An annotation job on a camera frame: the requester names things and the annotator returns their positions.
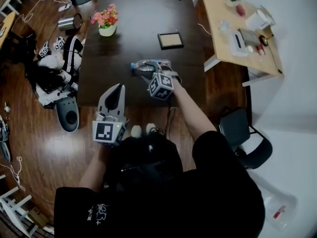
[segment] printed graphic on shirt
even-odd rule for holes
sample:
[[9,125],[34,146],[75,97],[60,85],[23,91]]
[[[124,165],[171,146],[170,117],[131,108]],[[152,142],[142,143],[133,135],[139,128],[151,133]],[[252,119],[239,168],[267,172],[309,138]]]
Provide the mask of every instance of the printed graphic on shirt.
[[[106,215],[107,215],[107,207],[109,205],[105,205],[105,204],[98,204],[96,205],[96,224],[99,225],[101,222],[106,219]],[[87,221],[91,220],[92,214],[93,214],[93,206],[88,210],[89,215],[87,218]]]

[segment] black t-shirt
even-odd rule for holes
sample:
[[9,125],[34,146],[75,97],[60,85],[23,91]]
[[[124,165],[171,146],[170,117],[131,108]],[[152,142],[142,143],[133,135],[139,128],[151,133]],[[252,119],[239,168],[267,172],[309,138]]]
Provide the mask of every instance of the black t-shirt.
[[257,237],[264,224],[260,190],[218,132],[193,147],[196,170],[134,192],[56,191],[58,237],[201,235]]

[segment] wooden floor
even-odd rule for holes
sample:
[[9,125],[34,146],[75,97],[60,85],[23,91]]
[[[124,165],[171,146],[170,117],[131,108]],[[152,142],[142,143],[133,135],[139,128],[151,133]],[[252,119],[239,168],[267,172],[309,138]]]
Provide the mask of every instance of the wooden floor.
[[[25,0],[18,8],[25,15],[33,8],[38,0]],[[41,1],[32,11],[32,19],[27,23],[37,33],[37,46],[41,48],[50,36],[50,47],[57,36],[65,36],[64,32],[56,29],[57,21],[66,16],[80,12],[83,16],[83,26],[77,33],[80,40],[84,39],[90,25],[89,17],[94,12],[97,0],[65,12],[57,12],[60,4],[52,0]],[[202,1],[197,5],[197,19],[206,29],[209,29],[205,8]],[[20,34],[25,23],[20,19],[14,26],[14,32]],[[201,29],[205,58],[213,55],[212,39]],[[84,173],[89,161],[99,147],[92,141],[92,120],[95,118],[95,108],[80,108],[79,129],[74,133],[64,132],[58,122],[55,110],[45,110],[37,101],[31,86],[24,78],[24,66],[7,63],[8,69],[2,73],[1,80],[6,84],[0,86],[0,114],[3,112],[4,102],[9,102],[10,149],[13,166],[17,171],[19,163],[17,156],[23,158],[21,184],[26,192],[15,193],[16,199],[32,195],[32,202],[53,222],[53,202],[55,190],[61,186],[75,186]],[[207,104],[202,107],[208,117],[214,121],[224,106],[231,108],[246,107],[246,94],[242,88],[243,70],[241,66],[221,62],[206,73]],[[180,153],[184,170],[195,168],[191,157],[193,140],[191,139],[179,110],[175,112],[171,125],[171,140],[176,144]],[[158,127],[166,125],[167,109],[126,109],[126,116],[130,119],[128,133],[135,124],[145,128],[149,122]],[[5,160],[0,156],[0,163]],[[12,189],[16,182],[8,169],[0,168],[0,174],[6,174],[0,183],[0,194]]]

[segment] small flower pot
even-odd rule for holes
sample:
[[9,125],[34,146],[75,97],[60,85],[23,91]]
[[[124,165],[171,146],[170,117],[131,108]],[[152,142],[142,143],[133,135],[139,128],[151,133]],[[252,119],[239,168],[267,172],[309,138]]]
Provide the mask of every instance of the small flower pot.
[[112,34],[114,34],[116,29],[117,29],[117,23],[109,26],[108,28],[101,28],[99,25],[99,33],[101,36],[106,36],[106,37],[111,36]]
[[239,3],[239,1],[224,0],[224,3],[228,7],[234,7]]

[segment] white shoe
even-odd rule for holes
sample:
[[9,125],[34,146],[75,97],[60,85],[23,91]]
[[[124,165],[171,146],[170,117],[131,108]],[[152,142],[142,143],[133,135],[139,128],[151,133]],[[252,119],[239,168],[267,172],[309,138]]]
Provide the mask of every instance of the white shoe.
[[147,135],[149,135],[151,129],[153,129],[153,128],[156,128],[155,124],[154,123],[148,123],[147,129],[146,129]]
[[139,138],[142,135],[141,126],[134,125],[131,130],[131,137]]

